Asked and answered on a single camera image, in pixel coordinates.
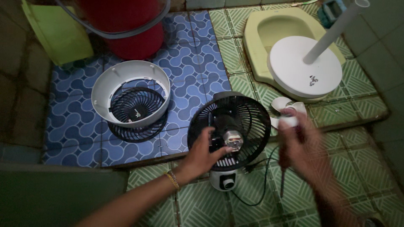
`yellow squat toilet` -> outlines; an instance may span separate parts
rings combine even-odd
[[[247,20],[243,42],[254,79],[270,84],[293,99],[304,103],[316,103],[324,99],[326,95],[318,98],[304,98],[286,91],[269,72],[267,57],[272,46],[283,38],[304,36],[318,41],[325,33],[326,30],[319,22],[297,7],[251,13]],[[329,46],[329,49],[341,65],[345,63],[345,58],[335,43]]]

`red bucket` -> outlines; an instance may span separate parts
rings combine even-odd
[[[164,39],[161,19],[168,12],[170,1],[162,3],[159,0],[75,0],[75,2],[91,25],[78,22],[102,36],[117,56],[129,60],[142,60],[160,49]]]

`green bucket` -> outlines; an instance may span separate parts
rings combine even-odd
[[[94,55],[84,27],[60,6],[32,5],[22,0],[22,7],[38,40],[55,65]]]

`power cord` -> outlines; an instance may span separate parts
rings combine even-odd
[[[271,159],[272,159],[272,160],[275,160],[275,161],[278,161],[277,159],[272,158],[272,154],[275,152],[275,150],[276,150],[278,147],[279,147],[279,146],[276,146],[274,149],[272,149],[271,154],[269,155],[269,158],[263,159],[263,160],[261,160],[261,161],[259,161],[259,162],[257,162],[257,163],[254,163],[254,164],[252,164],[252,165],[248,165],[248,166],[245,167],[245,170],[246,170],[248,173],[251,173],[251,172],[253,171],[253,169],[254,169],[259,163],[261,163],[261,162],[263,162],[263,161],[267,161],[267,164],[266,164],[266,167],[265,167],[265,176],[264,176],[264,192],[262,193],[261,199],[258,201],[258,203],[255,203],[255,204],[248,204],[248,203],[246,203],[245,201],[243,201],[233,190],[231,191],[231,192],[233,193],[233,195],[234,195],[236,198],[238,198],[238,200],[240,200],[240,201],[241,201],[242,203],[244,203],[245,205],[247,205],[247,206],[257,206],[257,205],[260,204],[260,203],[262,202],[262,200],[264,199],[265,191],[266,191],[266,188],[267,188],[267,174],[268,174],[269,162],[271,161]],[[291,168],[288,168],[288,169],[289,169],[290,171],[294,172],[294,173],[296,174],[296,176],[298,176],[299,178],[301,178],[302,180],[304,180],[304,179],[303,179],[298,173],[296,173],[293,169],[291,169]]]

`tiled floor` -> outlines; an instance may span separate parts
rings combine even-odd
[[[163,46],[147,59],[169,76],[172,95],[168,120],[163,131],[146,142],[117,139],[91,104],[97,78],[122,59],[108,53],[55,67],[43,162],[100,167],[187,151],[187,127],[192,116],[213,94],[225,90],[254,98],[270,112],[272,100],[284,94],[254,80],[242,36],[251,12],[285,7],[290,5],[169,13],[162,20]],[[314,4],[302,9],[316,18]],[[377,120],[387,113],[385,104],[343,40],[339,38],[336,44],[347,58],[343,80],[325,100],[307,107],[309,116],[317,127],[344,127],[345,123]],[[121,92],[134,86],[159,90],[153,81],[135,81],[124,85]]]
[[[356,127],[330,132],[324,135],[324,140],[334,174],[354,213],[378,213],[388,226],[402,226],[403,196],[396,194],[395,183],[379,152],[371,147],[372,139],[366,130]],[[269,143],[261,159],[268,157],[276,146],[276,143]],[[160,176],[175,164],[132,170],[127,190]],[[234,191],[244,201],[257,202],[262,195],[265,167],[259,165],[250,174],[239,173]],[[215,190],[206,174],[149,211],[141,220],[141,226],[320,226],[312,191],[303,180],[287,171],[284,197],[280,198],[281,171],[274,160],[270,162],[267,179],[264,200],[258,206],[249,207],[233,194]]]

